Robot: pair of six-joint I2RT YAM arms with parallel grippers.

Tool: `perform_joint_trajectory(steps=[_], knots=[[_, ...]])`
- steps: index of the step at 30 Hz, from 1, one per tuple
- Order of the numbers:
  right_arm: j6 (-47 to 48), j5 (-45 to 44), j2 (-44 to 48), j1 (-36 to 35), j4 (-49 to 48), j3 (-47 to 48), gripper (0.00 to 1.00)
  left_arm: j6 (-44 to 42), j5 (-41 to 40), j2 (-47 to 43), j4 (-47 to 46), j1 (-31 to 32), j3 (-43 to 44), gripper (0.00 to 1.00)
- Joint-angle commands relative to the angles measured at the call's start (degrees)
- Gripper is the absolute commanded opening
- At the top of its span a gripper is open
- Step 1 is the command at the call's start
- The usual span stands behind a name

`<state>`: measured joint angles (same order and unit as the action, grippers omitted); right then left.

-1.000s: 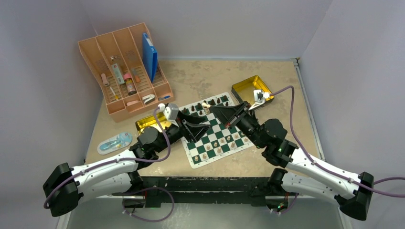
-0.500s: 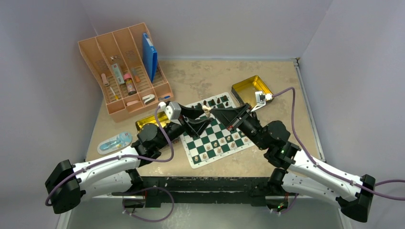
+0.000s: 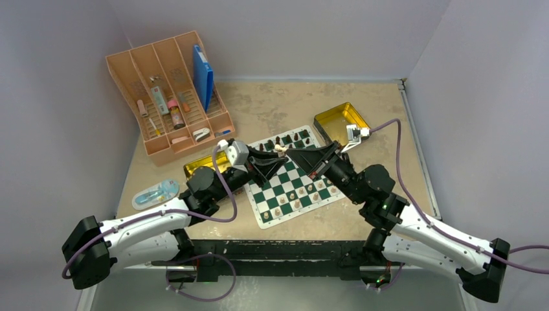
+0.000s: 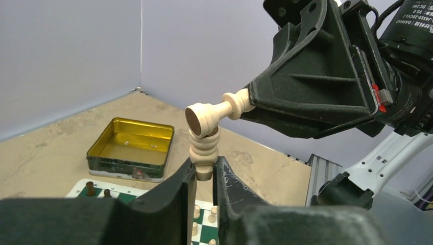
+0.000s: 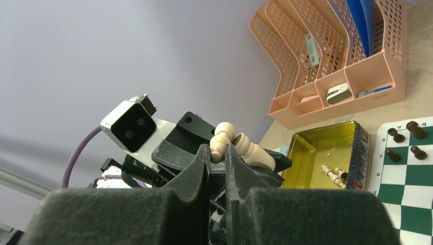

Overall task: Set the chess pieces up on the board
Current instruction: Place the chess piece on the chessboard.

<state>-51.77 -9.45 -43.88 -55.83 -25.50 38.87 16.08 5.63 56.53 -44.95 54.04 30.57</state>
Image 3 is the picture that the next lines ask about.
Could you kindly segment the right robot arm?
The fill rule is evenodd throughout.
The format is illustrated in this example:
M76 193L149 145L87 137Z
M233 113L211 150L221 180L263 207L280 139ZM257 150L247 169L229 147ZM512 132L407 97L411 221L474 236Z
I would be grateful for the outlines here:
M423 214L414 204L392 192L395 182L383 165L370 165L356 172L337 143L322 148L275 147L311 179L326 177L354 204L362 204L360 215L376 229L415 238L460 264L457 274L467 293L496 303L506 265L493 259L508 257L510 245L467 235Z

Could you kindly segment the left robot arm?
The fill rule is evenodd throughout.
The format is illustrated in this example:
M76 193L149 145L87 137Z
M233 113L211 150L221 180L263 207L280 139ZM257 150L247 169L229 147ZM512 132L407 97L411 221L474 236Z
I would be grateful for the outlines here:
M212 166L196 168L178 197L126 218L81 219L62 245L66 261L62 278L78 290L88 288L103 281L113 268L123 267L122 252L147 239L180 233L204 220L235 220L234 192L250 181L263 186L287 163L286 153L287 148L278 144L266 152L239 140L222 140L212 153Z

